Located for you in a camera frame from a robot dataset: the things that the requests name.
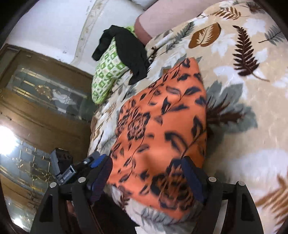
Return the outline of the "orange black floral shirt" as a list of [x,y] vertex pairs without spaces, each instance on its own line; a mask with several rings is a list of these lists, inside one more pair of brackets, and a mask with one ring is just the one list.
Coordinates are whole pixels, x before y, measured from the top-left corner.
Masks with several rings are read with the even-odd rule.
[[206,154],[206,91],[198,63],[186,58],[120,109],[108,184],[145,206],[181,219],[195,204],[182,171]]

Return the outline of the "wooden glass-panel wardrobe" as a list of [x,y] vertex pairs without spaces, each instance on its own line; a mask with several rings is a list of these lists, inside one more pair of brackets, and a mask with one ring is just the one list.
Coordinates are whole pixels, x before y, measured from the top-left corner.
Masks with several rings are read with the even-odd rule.
[[50,153],[86,157],[92,77],[28,49],[1,49],[1,185],[14,224],[30,231],[54,180]]

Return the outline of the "green white patterned pillow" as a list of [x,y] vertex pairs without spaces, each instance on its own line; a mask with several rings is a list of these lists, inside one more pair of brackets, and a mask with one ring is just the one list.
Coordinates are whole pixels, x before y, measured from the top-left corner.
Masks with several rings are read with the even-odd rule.
[[100,56],[93,76],[91,86],[93,102],[97,105],[103,104],[115,82],[128,70],[129,68],[120,60],[116,40],[112,38],[109,46]]

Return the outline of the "black garment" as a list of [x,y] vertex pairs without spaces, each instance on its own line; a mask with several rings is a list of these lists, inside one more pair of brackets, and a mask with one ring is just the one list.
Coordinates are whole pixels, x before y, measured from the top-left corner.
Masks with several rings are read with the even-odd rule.
[[117,54],[121,62],[133,73],[128,84],[133,85],[146,78],[149,68],[147,51],[144,45],[126,28],[112,25],[104,30],[92,58],[99,61],[109,48],[112,39],[115,40]]

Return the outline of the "pink bolster cushion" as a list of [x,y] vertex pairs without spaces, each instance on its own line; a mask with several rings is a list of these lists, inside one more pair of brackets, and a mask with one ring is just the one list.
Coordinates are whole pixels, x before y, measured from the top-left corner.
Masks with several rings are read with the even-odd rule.
[[197,17],[218,0],[157,1],[137,17],[134,30],[138,39],[146,45],[155,36]]

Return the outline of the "grey pillow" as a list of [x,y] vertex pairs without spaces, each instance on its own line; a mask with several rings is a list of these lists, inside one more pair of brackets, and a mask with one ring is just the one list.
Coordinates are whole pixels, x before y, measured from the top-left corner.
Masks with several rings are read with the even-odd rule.
[[158,0],[130,0],[131,2],[141,6],[141,8],[145,11],[150,8],[153,4],[155,4]]

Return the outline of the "cream leaf-print fleece blanket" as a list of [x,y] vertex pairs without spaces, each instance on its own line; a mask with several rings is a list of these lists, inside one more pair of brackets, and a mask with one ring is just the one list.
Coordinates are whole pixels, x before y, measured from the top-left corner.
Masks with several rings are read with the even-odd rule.
[[[110,155],[121,107],[187,58],[206,91],[206,154],[201,168],[223,183],[243,181],[264,233],[287,233],[287,38],[254,1],[223,1],[152,38],[147,78],[122,75],[92,121],[90,151]],[[191,233],[201,203],[181,219],[107,184],[136,233]]]

